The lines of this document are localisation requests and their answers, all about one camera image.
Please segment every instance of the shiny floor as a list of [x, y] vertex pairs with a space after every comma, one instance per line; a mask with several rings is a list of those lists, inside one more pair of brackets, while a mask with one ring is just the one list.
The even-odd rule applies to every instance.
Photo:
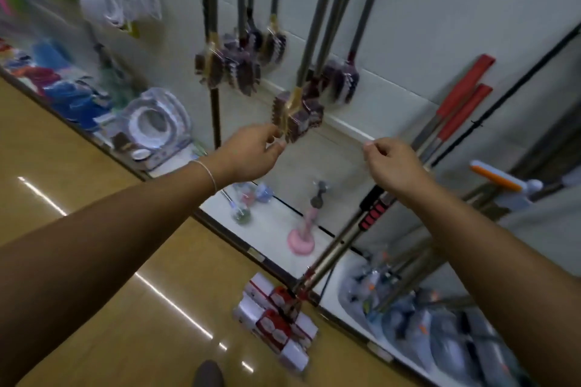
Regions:
[[[0, 80], [0, 244], [138, 182], [24, 94]], [[226, 386], [407, 386], [317, 315], [302, 378], [231, 316], [258, 266], [193, 219], [22, 386], [188, 386], [206, 359]]]

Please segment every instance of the person's left hand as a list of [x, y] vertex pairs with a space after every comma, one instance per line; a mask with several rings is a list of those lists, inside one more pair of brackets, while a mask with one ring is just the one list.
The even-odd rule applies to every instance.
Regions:
[[219, 188], [230, 183], [253, 181], [271, 171], [287, 146], [285, 141], [274, 142], [281, 136], [274, 124], [239, 128], [207, 159], [210, 164], [207, 167], [222, 183]]

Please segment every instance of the thin white bracelet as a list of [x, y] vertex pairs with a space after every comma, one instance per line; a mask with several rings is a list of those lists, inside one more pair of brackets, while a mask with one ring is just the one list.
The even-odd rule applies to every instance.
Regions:
[[210, 178], [212, 178], [212, 182], [214, 182], [214, 194], [218, 193], [218, 185], [216, 185], [216, 181], [214, 179], [214, 175], [212, 174], [212, 172], [210, 171], [210, 169], [208, 167], [206, 167], [201, 161], [199, 161], [197, 159], [194, 159], [192, 162], [196, 162], [196, 163], [200, 164], [202, 167], [204, 167], [206, 169], [206, 171], [210, 175]]

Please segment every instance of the red handle grip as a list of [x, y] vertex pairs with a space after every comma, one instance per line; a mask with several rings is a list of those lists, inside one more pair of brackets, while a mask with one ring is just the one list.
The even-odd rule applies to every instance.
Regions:
[[458, 105], [468, 98], [474, 90], [474, 86], [484, 73], [494, 64], [496, 59], [487, 54], [482, 54], [468, 73], [452, 88], [444, 102], [440, 105], [436, 114], [446, 118]]
[[450, 138], [456, 130], [466, 121], [466, 119], [474, 112], [474, 109], [485, 99], [488, 94], [492, 92], [492, 88], [486, 84], [479, 84], [474, 92], [474, 95], [468, 99], [462, 108], [454, 114], [452, 118], [440, 130], [438, 138], [445, 142]]
[[389, 208], [396, 203], [396, 198], [393, 198], [388, 203], [384, 203], [381, 200], [375, 202], [375, 205], [367, 215], [359, 222], [359, 229], [361, 231], [367, 231], [371, 228], [371, 226], [377, 222], [377, 220], [381, 217], [383, 213], [385, 213]]

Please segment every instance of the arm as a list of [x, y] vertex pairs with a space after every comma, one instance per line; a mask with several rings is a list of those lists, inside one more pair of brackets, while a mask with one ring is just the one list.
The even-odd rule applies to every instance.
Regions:
[[579, 280], [436, 184], [406, 144], [383, 138], [364, 153], [375, 181], [424, 222], [531, 375], [581, 385]]
[[[240, 129], [201, 158], [218, 189], [264, 176], [285, 144], [274, 125]], [[204, 200], [198, 163], [98, 200], [0, 248], [0, 385], [18, 382], [91, 318]]]

